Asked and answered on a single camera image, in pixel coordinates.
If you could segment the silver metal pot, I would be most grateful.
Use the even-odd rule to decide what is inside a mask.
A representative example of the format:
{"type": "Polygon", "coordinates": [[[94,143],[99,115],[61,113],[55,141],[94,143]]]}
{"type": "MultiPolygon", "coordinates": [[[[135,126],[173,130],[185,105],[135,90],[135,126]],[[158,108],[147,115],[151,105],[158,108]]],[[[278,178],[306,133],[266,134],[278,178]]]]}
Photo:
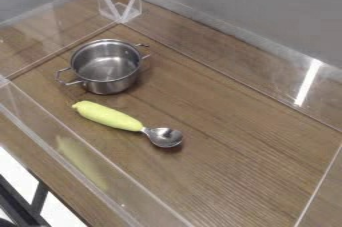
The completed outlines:
{"type": "Polygon", "coordinates": [[[73,53],[70,66],[57,71],[55,80],[65,86],[79,84],[99,95],[127,90],[138,80],[143,60],[141,47],[147,44],[118,39],[94,40],[73,53]]]}

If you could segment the black metal table frame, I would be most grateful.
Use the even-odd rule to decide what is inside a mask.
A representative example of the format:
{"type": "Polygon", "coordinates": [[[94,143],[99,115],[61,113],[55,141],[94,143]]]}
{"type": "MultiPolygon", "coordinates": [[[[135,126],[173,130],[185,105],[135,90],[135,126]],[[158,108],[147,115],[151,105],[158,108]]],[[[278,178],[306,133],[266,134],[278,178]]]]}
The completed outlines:
{"type": "Polygon", "coordinates": [[[39,182],[34,192],[34,200],[27,202],[11,182],[0,175],[0,209],[8,215],[0,217],[0,225],[6,227],[51,227],[42,216],[43,205],[47,199],[49,187],[39,182]]]}

